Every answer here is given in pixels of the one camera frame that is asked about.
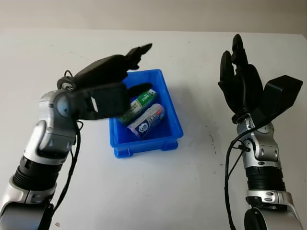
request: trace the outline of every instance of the table surface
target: table surface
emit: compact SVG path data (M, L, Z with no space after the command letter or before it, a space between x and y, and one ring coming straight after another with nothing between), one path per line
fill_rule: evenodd
M108 120L85 122L79 161L51 230L227 230L224 162L236 136L233 113L219 89L220 58L235 33L51 29L0 30L0 195L14 174L37 121L40 97L56 89L66 69L126 54L153 43L140 70L161 69L184 137L173 151L151 151L116 159ZM276 118L284 181L306 227L307 43L301 35L241 33L249 62L263 82L287 74L304 81L295 105ZM234 162L238 152L232 153ZM67 177L58 179L54 202ZM237 229L248 205L242 162L230 180Z

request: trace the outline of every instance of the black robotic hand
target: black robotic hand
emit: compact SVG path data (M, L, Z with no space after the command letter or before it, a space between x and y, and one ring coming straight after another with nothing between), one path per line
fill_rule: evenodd
M141 56L152 47L147 44L132 49L127 55L112 55L95 61L75 76L58 80L58 89L71 91L71 114L81 120L97 120L123 115L130 109L130 99L149 90L144 83L129 89L122 81L129 69L139 68Z
M229 51L223 53L218 84L235 113L233 123L250 114L255 125L267 124L294 104L301 80L283 75L270 80L263 89L256 67L248 63L239 34L233 39L232 51L232 55Z

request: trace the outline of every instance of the black ring segment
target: black ring segment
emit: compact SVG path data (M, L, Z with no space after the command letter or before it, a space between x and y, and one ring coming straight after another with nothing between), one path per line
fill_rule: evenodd
M283 172L275 167L249 167L245 169L249 190L286 191Z
M62 165L40 164L22 157L13 181L25 190L48 190L56 184L61 168Z

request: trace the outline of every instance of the silver robotic arm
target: silver robotic arm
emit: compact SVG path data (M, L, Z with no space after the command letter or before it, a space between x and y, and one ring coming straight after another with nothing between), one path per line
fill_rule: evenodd
M44 229L50 222L56 180L76 141L77 126L70 114L69 93L52 91L40 100L38 123L1 202L0 230Z
M0 230L48 230L61 204L74 170L79 149L78 120L97 120L123 115L130 98L149 90L144 83L127 89L122 80L129 69L138 69L141 56L152 44L113 55L82 69L74 77L66 71L58 90L46 93L39 102L39 119L24 150L15 175L0 203ZM66 185L57 205L51 199L57 178L71 147L76 153Z
M242 134L254 128L250 115L238 122ZM245 214L247 230L302 230L291 193L283 182L282 166L272 123L245 135L243 163L248 178L246 201L252 206Z
M256 67L248 63L239 34L233 39L232 51L223 53L218 83L235 113L232 121L237 124L238 133L228 148L225 163L225 204L230 229L236 230L228 194L232 172L228 170L229 157L240 141L238 148L242 150L248 178L246 201L252 207L245 214L245 230L302 230L292 196L283 182L271 121L294 104L303 82L284 75L270 80L263 88Z

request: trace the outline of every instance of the white wall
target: white wall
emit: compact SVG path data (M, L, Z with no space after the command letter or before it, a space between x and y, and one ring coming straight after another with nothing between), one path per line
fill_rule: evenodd
M0 0L1 27L307 35L306 0Z

